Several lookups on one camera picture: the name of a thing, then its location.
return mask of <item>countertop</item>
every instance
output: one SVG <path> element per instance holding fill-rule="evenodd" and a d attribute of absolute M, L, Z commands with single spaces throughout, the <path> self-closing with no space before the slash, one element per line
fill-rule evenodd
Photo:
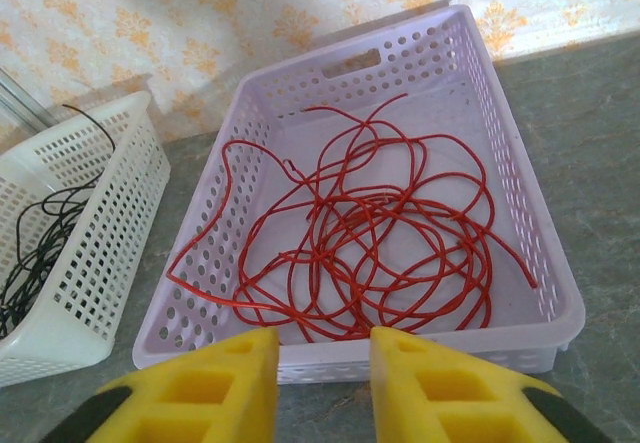
<path fill-rule="evenodd" d="M 498 74 L 583 295 L 584 330 L 540 375 L 616 441 L 640 441 L 640 38 L 504 64 Z M 0 389 L 0 441 L 37 441 L 131 348 L 215 135 L 166 146 L 172 175 L 113 353 Z M 368 385 L 280 387 L 278 442 L 373 442 Z"/>

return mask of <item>coiled black wire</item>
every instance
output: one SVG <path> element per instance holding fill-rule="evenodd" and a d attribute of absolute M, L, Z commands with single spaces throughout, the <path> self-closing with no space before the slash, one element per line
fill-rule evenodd
<path fill-rule="evenodd" d="M 88 118 L 106 135 L 113 151 L 116 144 L 107 130 L 84 111 L 62 105 Z M 4 287 L 0 289 L 0 340 L 5 338 L 27 316 L 40 290 L 47 281 L 58 257 L 71 236 L 78 218 L 89 201 L 81 193 L 96 187 L 102 172 L 90 181 L 55 191 L 41 201 L 32 203 L 20 212 L 16 220 L 16 259 Z M 20 238 L 22 219 L 30 211 L 40 211 L 54 218 L 40 236 L 37 246 L 24 253 Z"/>

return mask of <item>marble surface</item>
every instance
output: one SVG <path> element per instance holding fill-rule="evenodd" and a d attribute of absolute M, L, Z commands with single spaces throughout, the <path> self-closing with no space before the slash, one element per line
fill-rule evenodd
<path fill-rule="evenodd" d="M 498 69 L 587 308 L 584 331 L 541 378 L 616 441 L 640 441 L 640 39 Z M 99 386 L 134 369 L 131 348 L 213 135 L 169 144 L 172 177 L 112 355 L 0 389 L 0 441 L 42 437 Z M 373 442 L 366 384 L 280 387 L 278 442 Z"/>

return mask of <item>orange floral pattern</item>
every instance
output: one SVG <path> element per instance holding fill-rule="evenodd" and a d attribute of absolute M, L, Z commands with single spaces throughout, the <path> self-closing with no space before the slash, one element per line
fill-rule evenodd
<path fill-rule="evenodd" d="M 433 1 L 0 0 L 0 51 L 45 106 L 152 92 L 154 123 L 173 139 L 216 129 L 249 69 Z M 636 31 L 639 1 L 454 0 L 497 59 Z"/>

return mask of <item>lavender plastic basket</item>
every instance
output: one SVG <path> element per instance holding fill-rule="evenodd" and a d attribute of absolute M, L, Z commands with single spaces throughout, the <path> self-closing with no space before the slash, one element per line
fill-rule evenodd
<path fill-rule="evenodd" d="M 470 10 L 464 6 L 406 20 L 245 78 L 167 266 L 218 209 L 227 178 L 221 155 L 225 142 L 245 138 L 260 143 L 308 172 L 320 149 L 345 128 L 345 122 L 339 116 L 302 113 L 302 109 L 331 104 L 366 116 L 402 92 L 409 97 L 385 109 L 384 118 L 408 135 L 446 132 L 473 148 L 485 163 L 489 189 L 496 200 L 493 229 L 520 250 L 539 283 L 537 290 L 529 288 L 515 262 L 493 247 L 490 327 L 453 331 L 460 320 L 454 313 L 424 327 L 423 336 L 518 371 L 550 370 L 557 350 L 566 349 L 582 329 L 584 305 L 489 55 Z M 430 146 L 432 171 L 475 170 L 470 163 L 448 155 L 446 148 L 434 145 Z M 233 148 L 229 154 L 234 181 L 230 203 L 220 224 L 177 269 L 203 291 L 221 297 L 229 297 L 234 290 L 236 258 L 253 221 L 290 188 L 276 164 L 258 150 L 241 150 L 240 145 Z M 399 163 L 407 161 L 406 155 L 389 152 L 384 158 L 370 169 L 369 176 L 389 181 L 406 174 L 407 169 Z M 442 181 L 438 197 L 454 206 L 465 201 L 456 184 Z M 273 256 L 274 247 L 297 246 L 303 226 L 304 222 L 288 221 L 285 216 L 280 221 L 274 219 L 265 229 L 272 237 L 256 242 L 248 269 L 264 265 Z M 395 241 L 389 251 L 401 264 L 403 259 L 411 260 L 416 251 L 423 251 L 421 248 L 408 236 Z M 266 278 L 262 284 L 280 293 L 282 281 Z M 339 304 L 336 295 L 327 293 L 321 298 L 329 307 L 332 302 Z M 193 296 L 163 274 L 136 339 L 133 359 L 136 366 L 144 368 L 248 329 L 230 308 Z M 308 344 L 293 325 L 280 328 L 280 339 L 281 383 L 368 378 L 368 340 Z"/>

